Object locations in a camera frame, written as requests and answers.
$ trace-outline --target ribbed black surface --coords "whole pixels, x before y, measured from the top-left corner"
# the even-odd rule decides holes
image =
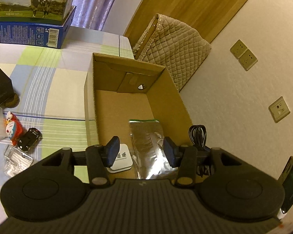
[[[110,188],[93,190],[66,217],[41,223],[9,218],[0,234],[264,234],[278,224],[277,219],[223,219],[204,208],[193,191],[177,189],[169,180],[116,180]]]

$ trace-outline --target tablecloth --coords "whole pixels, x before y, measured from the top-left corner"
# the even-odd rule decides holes
[[[0,68],[20,96],[18,106],[4,113],[11,111],[25,129],[35,127],[42,132],[43,139],[29,154],[35,161],[63,147],[81,151],[88,146],[84,87],[92,53],[133,59],[126,37],[77,27],[69,29],[60,50],[0,44]],[[95,120],[92,126],[95,131]],[[8,180],[3,173],[3,153],[10,143],[8,138],[0,141],[0,189]],[[87,181],[82,168],[77,167],[75,174]],[[0,203],[0,223],[5,218]]]

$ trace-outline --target white wall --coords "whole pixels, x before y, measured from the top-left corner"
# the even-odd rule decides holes
[[[104,32],[124,35],[142,0],[115,0],[103,27]]]
[[[230,53],[238,39],[259,60],[248,72]],[[293,0],[248,0],[180,94],[207,146],[278,178],[293,155]],[[275,124],[268,106],[280,96],[291,113]]]

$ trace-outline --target electrical socket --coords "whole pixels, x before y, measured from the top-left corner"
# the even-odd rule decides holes
[[[230,48],[231,53],[239,59],[247,50],[247,46],[241,40],[238,40],[232,48]]]
[[[268,109],[270,110],[275,123],[279,122],[291,113],[283,97],[280,97],[277,101],[271,104]]]
[[[243,68],[248,71],[251,67],[254,66],[258,59],[256,56],[251,52],[251,50],[246,50],[246,52],[240,57],[239,59],[240,64]]]

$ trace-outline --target quilted fabric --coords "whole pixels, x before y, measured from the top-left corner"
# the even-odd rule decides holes
[[[211,50],[197,30],[179,20],[156,14],[133,48],[134,56],[141,48],[149,29],[158,17],[156,30],[146,43],[138,60],[166,66],[180,91]]]

